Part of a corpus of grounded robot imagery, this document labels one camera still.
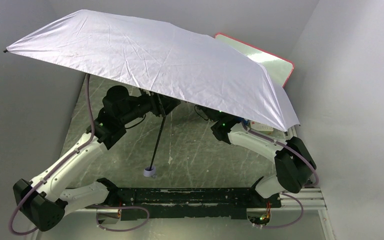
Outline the lilac and black folding umbrella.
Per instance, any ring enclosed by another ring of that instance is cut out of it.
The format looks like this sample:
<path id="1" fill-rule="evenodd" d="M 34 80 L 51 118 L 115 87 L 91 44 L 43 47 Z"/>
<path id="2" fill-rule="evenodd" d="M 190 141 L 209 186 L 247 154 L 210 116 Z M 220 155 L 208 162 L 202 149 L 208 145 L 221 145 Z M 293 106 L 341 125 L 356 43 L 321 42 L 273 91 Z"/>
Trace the lilac and black folding umbrella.
<path id="1" fill-rule="evenodd" d="M 280 131 L 300 124 L 286 91 L 263 65 L 169 22 L 81 9 L 5 49 Z"/>

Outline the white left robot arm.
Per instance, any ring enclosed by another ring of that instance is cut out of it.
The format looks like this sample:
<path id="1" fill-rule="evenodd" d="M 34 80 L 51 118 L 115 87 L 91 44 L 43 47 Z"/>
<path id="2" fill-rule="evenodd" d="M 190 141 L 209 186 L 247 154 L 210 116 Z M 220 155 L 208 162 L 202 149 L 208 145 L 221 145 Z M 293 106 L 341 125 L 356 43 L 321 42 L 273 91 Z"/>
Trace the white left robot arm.
<path id="1" fill-rule="evenodd" d="M 130 122 L 147 113 L 166 116 L 180 101 L 145 90 L 131 96 L 126 87 L 116 85 L 107 90 L 102 104 L 97 118 L 67 153 L 32 180 L 20 179 L 13 186 L 18 210 L 42 232 L 76 210 L 96 204 L 121 205 L 121 190 L 106 178 L 79 188 L 68 185 L 126 134 Z"/>

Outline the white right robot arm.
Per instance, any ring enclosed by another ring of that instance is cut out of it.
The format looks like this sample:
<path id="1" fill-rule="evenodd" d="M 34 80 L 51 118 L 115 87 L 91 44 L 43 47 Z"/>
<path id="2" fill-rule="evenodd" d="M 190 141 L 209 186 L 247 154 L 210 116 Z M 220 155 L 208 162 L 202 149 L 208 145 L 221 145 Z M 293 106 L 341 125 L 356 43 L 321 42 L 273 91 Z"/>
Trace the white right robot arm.
<path id="1" fill-rule="evenodd" d="M 271 137 L 252 128 L 251 121 L 220 110 L 195 105 L 202 111 L 215 138 L 255 152 L 270 160 L 273 173 L 260 177 L 252 188 L 263 198 L 287 191 L 299 193 L 315 175 L 316 164 L 304 142 L 296 136 Z"/>

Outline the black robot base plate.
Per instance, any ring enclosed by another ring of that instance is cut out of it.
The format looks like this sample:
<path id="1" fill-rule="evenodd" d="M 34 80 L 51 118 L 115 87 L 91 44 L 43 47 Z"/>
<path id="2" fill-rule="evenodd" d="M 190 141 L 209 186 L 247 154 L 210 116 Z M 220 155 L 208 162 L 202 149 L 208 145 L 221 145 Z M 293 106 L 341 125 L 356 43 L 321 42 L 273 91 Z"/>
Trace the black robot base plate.
<path id="1" fill-rule="evenodd" d="M 247 210 L 281 207 L 278 193 L 263 198 L 250 187 L 132 188 L 117 187 L 107 178 L 99 178 L 97 182 L 109 190 L 109 195 L 102 203 L 104 206 L 137 207 L 122 210 L 122 221 L 134 221 L 146 217 L 151 219 L 230 217 L 234 220 L 246 220 Z"/>

